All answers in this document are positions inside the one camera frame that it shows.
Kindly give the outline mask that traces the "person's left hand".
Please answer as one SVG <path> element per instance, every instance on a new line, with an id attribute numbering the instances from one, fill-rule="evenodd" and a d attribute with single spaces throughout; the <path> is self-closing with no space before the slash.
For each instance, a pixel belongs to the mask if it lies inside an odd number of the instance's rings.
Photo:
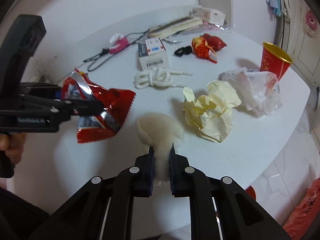
<path id="1" fill-rule="evenodd" d="M 6 156 L 13 164 L 18 164 L 21 161 L 26 138 L 26 133 L 12 135 L 1 134 L 0 150 L 5 152 Z"/>

